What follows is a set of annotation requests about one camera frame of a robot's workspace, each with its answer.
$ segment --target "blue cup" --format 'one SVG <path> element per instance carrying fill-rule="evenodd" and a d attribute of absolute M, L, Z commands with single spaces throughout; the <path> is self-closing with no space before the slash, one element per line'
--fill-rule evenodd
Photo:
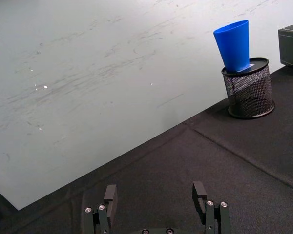
<path fill-rule="evenodd" d="M 219 28 L 214 36 L 228 72 L 243 71 L 250 66 L 248 20 Z"/>

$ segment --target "bolt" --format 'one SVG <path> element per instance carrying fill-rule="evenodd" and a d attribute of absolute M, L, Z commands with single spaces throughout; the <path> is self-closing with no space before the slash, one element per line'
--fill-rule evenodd
<path fill-rule="evenodd" d="M 174 233 L 174 230 L 171 229 L 171 228 L 168 228 L 168 229 L 166 230 L 166 233 L 167 233 L 167 234 L 173 234 L 173 233 Z"/>
<path fill-rule="evenodd" d="M 212 201 L 207 201 L 207 204 L 208 204 L 209 206 L 214 205 L 214 203 L 213 203 Z"/>
<path fill-rule="evenodd" d="M 91 207 L 87 207 L 86 209 L 85 209 L 85 212 L 86 213 L 90 213 L 92 211 L 92 208 Z"/>
<path fill-rule="evenodd" d="M 225 203 L 224 201 L 223 201 L 223 202 L 221 202 L 221 203 L 220 203 L 220 205 L 221 205 L 221 206 L 223 206 L 223 207 L 227 207 L 227 206 L 228 206 L 228 204 L 227 204 L 227 203 Z"/>
<path fill-rule="evenodd" d="M 99 206 L 99 210 L 104 210 L 105 209 L 105 205 L 100 205 Z"/>

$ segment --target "black box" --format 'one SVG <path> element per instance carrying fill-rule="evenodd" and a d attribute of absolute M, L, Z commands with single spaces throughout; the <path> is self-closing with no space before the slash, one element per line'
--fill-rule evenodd
<path fill-rule="evenodd" d="M 278 30 L 281 63 L 293 67 L 293 25 Z"/>

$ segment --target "mesh pencil holder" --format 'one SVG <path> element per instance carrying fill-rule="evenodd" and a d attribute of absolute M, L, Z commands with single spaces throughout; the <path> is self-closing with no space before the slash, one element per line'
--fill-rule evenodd
<path fill-rule="evenodd" d="M 248 69 L 221 72 L 228 94 L 230 115 L 236 118 L 258 118 L 274 109 L 268 59 L 251 58 Z"/>

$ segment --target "black tablecloth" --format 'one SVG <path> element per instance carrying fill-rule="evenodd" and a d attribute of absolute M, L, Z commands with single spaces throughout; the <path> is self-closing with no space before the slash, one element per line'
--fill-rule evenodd
<path fill-rule="evenodd" d="M 231 118 L 224 100 L 0 221 L 0 234 L 83 233 L 83 211 L 117 184 L 112 233 L 202 231 L 193 181 L 230 205 L 232 233 L 293 233 L 293 69 L 272 74 L 276 109 Z"/>

